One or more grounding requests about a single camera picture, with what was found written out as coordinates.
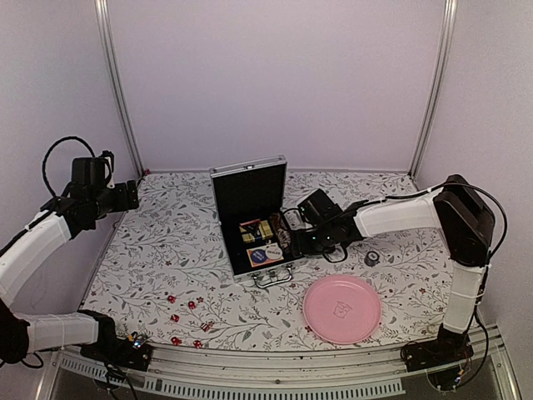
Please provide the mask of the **small stack poker chips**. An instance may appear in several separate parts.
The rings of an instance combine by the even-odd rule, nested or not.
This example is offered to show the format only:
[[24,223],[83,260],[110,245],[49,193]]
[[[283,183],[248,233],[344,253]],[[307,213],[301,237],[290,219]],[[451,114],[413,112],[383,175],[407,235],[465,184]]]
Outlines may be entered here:
[[375,267],[375,265],[377,265],[379,262],[380,262],[380,255],[374,251],[369,251],[364,258],[364,263],[368,267]]

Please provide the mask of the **aluminium poker set case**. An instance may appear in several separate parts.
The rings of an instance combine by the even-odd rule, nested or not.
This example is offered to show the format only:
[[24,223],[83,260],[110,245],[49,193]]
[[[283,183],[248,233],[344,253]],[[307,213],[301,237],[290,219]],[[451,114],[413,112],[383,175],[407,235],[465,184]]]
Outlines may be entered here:
[[214,167],[210,178],[234,281],[263,290],[292,281],[305,258],[281,210],[285,157]]

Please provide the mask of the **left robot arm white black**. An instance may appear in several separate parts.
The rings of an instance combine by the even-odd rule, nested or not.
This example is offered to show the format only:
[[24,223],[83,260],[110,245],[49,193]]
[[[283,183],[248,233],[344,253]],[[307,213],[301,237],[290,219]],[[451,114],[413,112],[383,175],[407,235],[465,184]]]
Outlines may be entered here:
[[78,311],[26,315],[11,310],[26,281],[64,244],[96,228],[110,213],[139,206],[137,184],[116,183],[114,155],[91,151],[72,161],[72,176],[62,193],[51,198],[22,231],[1,250],[1,361],[17,364],[27,355],[68,345],[89,348],[107,362],[124,353],[115,322],[105,314]]

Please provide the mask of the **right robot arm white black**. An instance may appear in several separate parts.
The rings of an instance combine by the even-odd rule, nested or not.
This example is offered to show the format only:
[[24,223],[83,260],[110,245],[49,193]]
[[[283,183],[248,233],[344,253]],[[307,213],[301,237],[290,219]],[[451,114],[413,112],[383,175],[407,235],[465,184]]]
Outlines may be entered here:
[[487,200],[495,197],[460,174],[424,191],[361,200],[346,209],[317,189],[296,207],[304,227],[288,231],[300,254],[326,258],[336,248],[384,233],[440,230],[453,273],[446,313],[430,352],[437,363],[448,363],[463,348],[491,259],[501,246],[492,242],[496,217]]

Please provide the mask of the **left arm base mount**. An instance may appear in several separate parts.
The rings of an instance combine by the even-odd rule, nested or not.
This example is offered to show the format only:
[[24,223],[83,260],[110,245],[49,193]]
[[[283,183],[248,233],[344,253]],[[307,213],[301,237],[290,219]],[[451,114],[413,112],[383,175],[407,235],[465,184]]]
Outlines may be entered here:
[[148,335],[133,332],[125,338],[115,334],[81,346],[80,354],[106,365],[146,372],[152,359],[153,347]]

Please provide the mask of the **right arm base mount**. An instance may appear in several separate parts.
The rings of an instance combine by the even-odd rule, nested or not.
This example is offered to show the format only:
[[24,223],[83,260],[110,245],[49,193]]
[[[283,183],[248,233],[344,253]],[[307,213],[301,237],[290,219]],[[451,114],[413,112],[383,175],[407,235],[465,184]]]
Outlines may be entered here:
[[400,357],[408,372],[435,368],[455,363],[474,355],[469,342],[432,339],[424,342],[408,342],[400,350]]

